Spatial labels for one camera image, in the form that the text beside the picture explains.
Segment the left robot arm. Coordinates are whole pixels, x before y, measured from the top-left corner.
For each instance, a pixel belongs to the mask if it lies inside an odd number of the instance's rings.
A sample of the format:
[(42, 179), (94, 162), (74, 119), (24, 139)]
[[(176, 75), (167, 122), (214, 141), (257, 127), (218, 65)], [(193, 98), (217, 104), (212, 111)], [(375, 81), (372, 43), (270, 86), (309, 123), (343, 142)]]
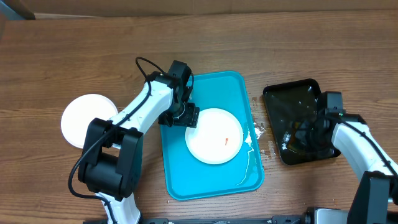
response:
[(120, 113), (88, 125), (82, 155), (73, 166), (69, 191), (100, 200), (105, 223), (139, 223), (133, 192), (141, 176), (144, 135), (154, 122), (195, 128), (199, 107), (189, 102), (194, 76), (184, 62), (173, 61), (168, 72), (157, 67), (145, 75), (142, 91)]

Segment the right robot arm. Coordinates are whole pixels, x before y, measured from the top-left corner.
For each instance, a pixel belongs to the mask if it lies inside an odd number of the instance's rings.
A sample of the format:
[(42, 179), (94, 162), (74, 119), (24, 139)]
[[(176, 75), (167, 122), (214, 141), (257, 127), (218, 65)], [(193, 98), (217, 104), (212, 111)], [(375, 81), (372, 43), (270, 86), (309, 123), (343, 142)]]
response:
[(316, 98), (316, 119), (294, 122), (294, 140), (311, 151), (335, 148), (348, 161), (359, 187), (348, 211), (309, 208), (302, 223), (397, 223), (397, 163), (372, 137), (364, 119), (348, 114), (340, 92), (326, 91)]

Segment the white plate blue rim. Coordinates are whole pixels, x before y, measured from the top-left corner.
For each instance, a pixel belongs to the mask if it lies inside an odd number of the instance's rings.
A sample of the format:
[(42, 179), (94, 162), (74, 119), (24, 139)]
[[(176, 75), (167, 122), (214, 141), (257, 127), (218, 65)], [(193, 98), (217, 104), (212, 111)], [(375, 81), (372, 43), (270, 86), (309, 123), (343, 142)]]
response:
[(209, 108), (199, 112), (197, 126), (187, 128), (190, 153), (205, 164), (218, 165), (233, 159), (243, 145), (243, 128), (230, 112)]

